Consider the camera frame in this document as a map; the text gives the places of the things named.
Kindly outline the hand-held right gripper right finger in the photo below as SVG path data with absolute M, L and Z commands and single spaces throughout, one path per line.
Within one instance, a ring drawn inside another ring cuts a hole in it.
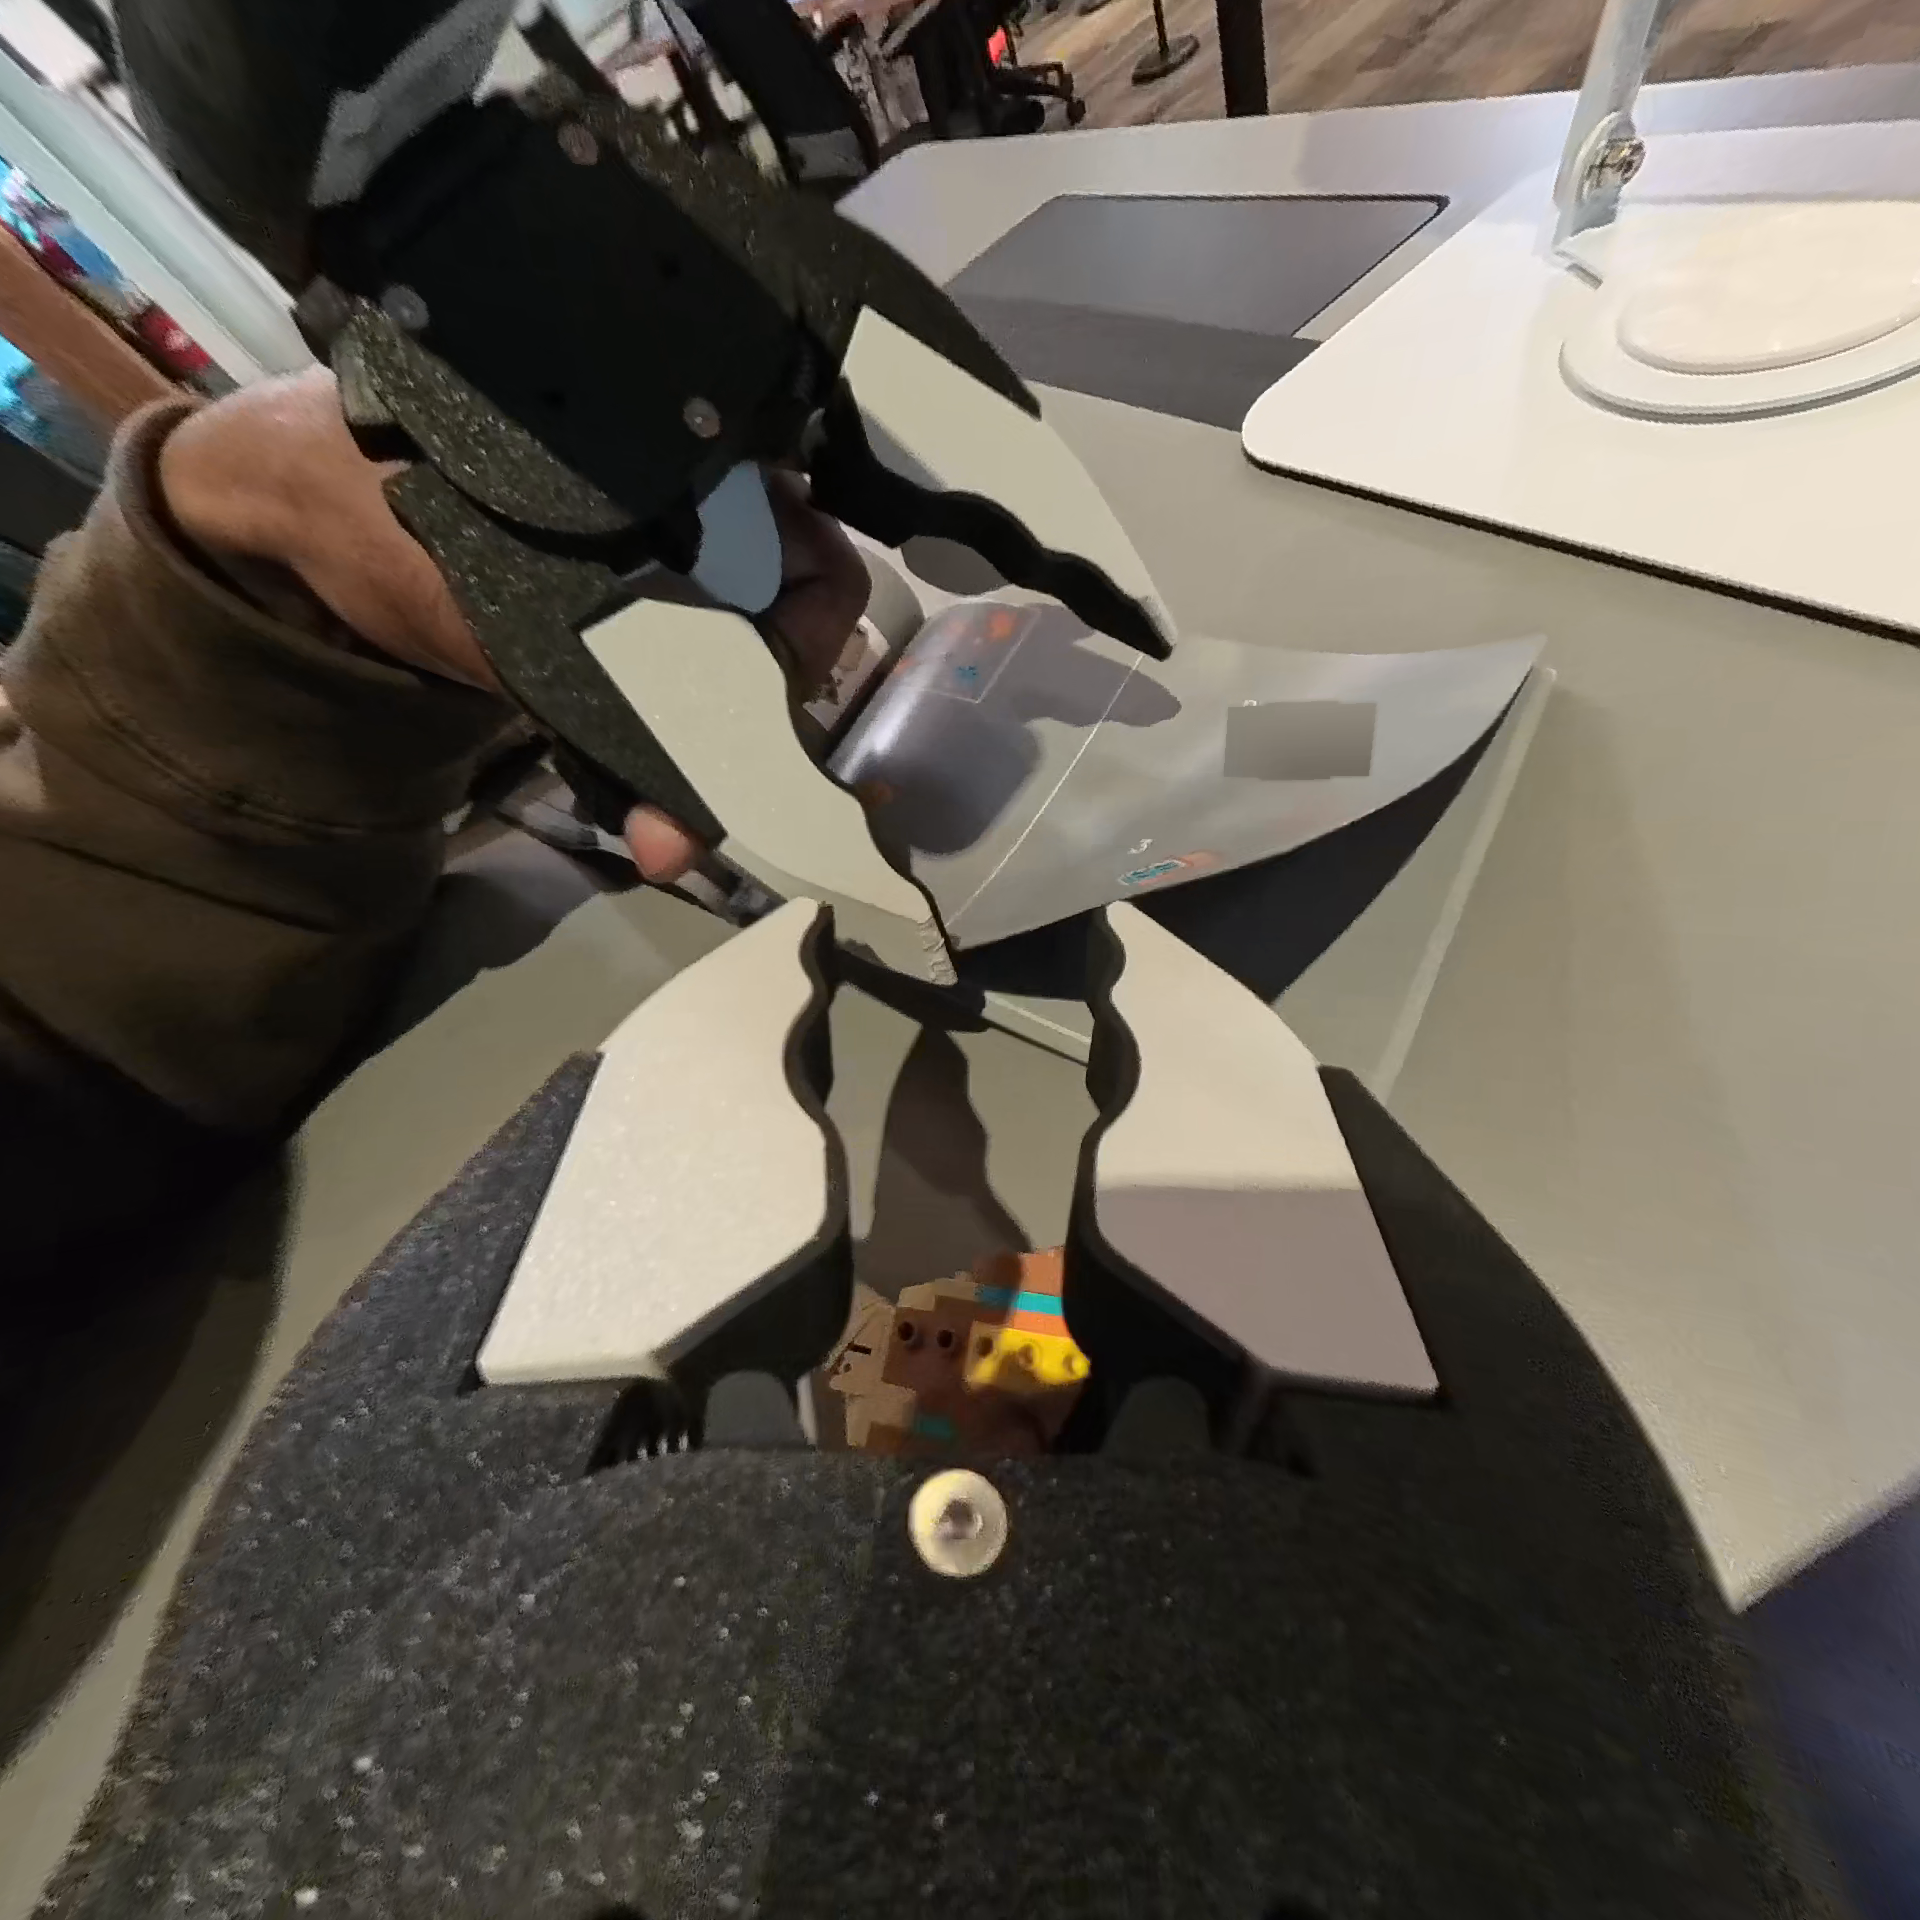
M 1428 1401 L 1436 1362 L 1319 1061 L 1139 906 L 1089 927 L 1094 1119 L 1072 1332 L 1110 1389 L 1188 1375 Z

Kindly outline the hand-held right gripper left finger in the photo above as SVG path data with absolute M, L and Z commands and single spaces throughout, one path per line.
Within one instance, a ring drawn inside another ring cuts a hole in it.
M 844 1154 L 823 1111 L 833 915 L 795 901 L 601 1046 L 476 1355 L 486 1386 L 639 1377 L 708 1350 L 788 1380 L 846 1319 Z

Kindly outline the grey desk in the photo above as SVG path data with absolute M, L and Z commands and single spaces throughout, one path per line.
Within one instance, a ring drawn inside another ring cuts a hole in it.
M 1753 1619 L 1790 1737 L 1915 1819 L 1915 646 L 1255 470 L 1051 391 L 1180 619 L 1319 651 L 1546 637 L 1424 850 L 1260 948 L 1570 1311 Z M 5 1558 L 5 1816 L 103 1775 L 206 1502 L 357 1274 L 573 1050 L 725 933 L 472 853 L 401 1038 L 121 1317 L 53 1350 L 54 1518 Z

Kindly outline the person's left forearm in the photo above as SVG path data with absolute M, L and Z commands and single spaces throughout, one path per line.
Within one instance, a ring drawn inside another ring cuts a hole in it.
M 277 616 L 191 553 L 116 439 L 5 652 L 5 1088 L 85 1131 L 279 1131 L 413 940 L 504 700 Z

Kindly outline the person's left hand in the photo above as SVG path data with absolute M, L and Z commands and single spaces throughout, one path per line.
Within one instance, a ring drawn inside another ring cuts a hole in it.
M 159 490 L 178 536 L 273 616 L 502 693 L 455 594 L 387 500 L 401 470 L 360 448 L 335 376 L 310 368 L 174 426 Z M 760 628 L 800 693 L 813 696 L 849 651 L 873 581 L 795 474 L 774 470 L 768 487 L 783 589 Z

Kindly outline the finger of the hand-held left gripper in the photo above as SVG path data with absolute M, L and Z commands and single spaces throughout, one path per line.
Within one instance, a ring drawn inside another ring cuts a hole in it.
M 956 986 L 940 910 L 867 810 L 802 745 L 783 664 L 738 611 L 639 598 L 584 630 L 610 688 L 587 755 L 780 901 L 832 908 L 837 941 Z
M 969 550 L 1143 657 L 1174 651 L 1139 546 L 1023 382 L 980 376 L 871 304 L 818 410 L 818 506 L 890 550 Z

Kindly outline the brown yellow toy brick model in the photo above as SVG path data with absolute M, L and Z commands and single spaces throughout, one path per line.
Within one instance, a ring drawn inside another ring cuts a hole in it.
M 858 1284 L 823 1362 L 851 1453 L 940 1461 L 1051 1453 L 1089 1377 L 1062 1247 L 984 1257 L 895 1299 Z

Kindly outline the white flat board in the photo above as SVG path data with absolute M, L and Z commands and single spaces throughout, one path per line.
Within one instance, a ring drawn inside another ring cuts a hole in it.
M 1636 202 L 1915 198 L 1915 119 L 1658 137 Z M 1574 395 L 1595 291 L 1552 255 L 1555 170 L 1524 175 L 1359 309 L 1242 424 L 1255 464 L 1792 604 L 1919 624 L 1919 379 L 1733 424 Z

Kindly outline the grey instruction booklet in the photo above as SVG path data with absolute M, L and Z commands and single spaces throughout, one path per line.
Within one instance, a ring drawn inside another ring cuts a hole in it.
M 903 646 L 828 767 L 934 901 L 956 1020 L 1081 1062 L 1100 908 L 1139 904 L 1284 995 L 1422 850 L 1543 652 L 1188 635 L 1157 664 L 1062 607 L 975 597 Z

